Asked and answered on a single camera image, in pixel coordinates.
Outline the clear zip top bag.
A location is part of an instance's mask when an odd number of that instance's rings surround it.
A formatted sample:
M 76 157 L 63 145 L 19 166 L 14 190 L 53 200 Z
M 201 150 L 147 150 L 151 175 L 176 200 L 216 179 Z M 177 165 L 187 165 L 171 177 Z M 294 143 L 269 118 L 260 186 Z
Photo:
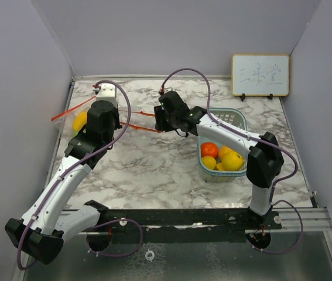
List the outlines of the clear zip top bag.
M 95 93 L 91 93 L 86 97 L 80 98 L 80 102 L 71 108 L 54 116 L 51 119 L 52 125 L 59 130 L 60 133 L 67 136 L 75 136 L 78 131 L 72 130 L 72 124 L 77 114 L 83 111 L 88 112 L 92 103 L 96 100 Z

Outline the clear zip bag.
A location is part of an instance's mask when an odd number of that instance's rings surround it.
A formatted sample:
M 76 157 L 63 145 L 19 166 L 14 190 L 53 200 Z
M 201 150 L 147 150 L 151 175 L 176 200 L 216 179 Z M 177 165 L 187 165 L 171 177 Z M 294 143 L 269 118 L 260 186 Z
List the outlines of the clear zip bag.
M 125 125 L 128 115 L 127 108 L 119 108 L 120 124 Z M 161 133 L 162 131 L 155 128 L 155 114 L 145 112 L 139 108 L 131 110 L 131 118 L 128 125 L 135 130 L 142 130 L 147 132 Z
M 95 93 L 91 93 L 86 97 L 80 98 L 80 102 L 71 108 L 54 116 L 51 119 L 52 125 L 59 130 L 60 133 L 67 136 L 75 136 L 78 131 L 72 130 L 72 124 L 77 114 L 83 111 L 88 112 L 92 103 L 96 100 Z

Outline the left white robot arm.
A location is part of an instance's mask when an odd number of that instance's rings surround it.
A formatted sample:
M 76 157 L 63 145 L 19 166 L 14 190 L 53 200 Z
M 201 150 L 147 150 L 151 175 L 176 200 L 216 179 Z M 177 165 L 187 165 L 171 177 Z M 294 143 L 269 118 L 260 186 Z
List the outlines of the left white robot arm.
M 91 227 L 101 231 L 108 217 L 93 207 L 84 207 L 79 215 L 61 222 L 59 216 L 78 185 L 117 141 L 114 131 L 122 126 L 117 102 L 96 100 L 87 111 L 87 122 L 64 151 L 56 174 L 36 202 L 20 219 L 11 218 L 5 232 L 18 249 L 48 265 L 60 253 L 69 234 Z

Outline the orange fruit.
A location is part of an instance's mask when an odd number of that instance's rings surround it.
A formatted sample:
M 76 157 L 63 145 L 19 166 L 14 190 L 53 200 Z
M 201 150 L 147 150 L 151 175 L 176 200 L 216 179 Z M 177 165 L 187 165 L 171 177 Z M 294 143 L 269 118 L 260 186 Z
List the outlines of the orange fruit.
M 218 158 L 220 161 L 223 160 L 224 156 L 226 156 L 228 153 L 233 152 L 234 150 L 232 150 L 231 148 L 227 147 L 227 146 L 222 146 L 219 148 L 218 151 Z

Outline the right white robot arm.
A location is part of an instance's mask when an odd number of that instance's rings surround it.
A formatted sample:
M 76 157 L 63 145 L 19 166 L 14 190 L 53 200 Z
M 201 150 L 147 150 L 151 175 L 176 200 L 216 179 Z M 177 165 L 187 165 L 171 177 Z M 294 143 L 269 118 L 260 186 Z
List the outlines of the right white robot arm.
M 175 91 L 159 97 L 160 105 L 154 107 L 156 129 L 161 132 L 182 131 L 209 138 L 239 153 L 247 162 L 246 176 L 252 183 L 251 202 L 247 221 L 255 229 L 268 223 L 272 205 L 272 184 L 284 164 L 275 135 L 264 135 L 240 129 L 218 120 L 205 108 L 189 108 Z

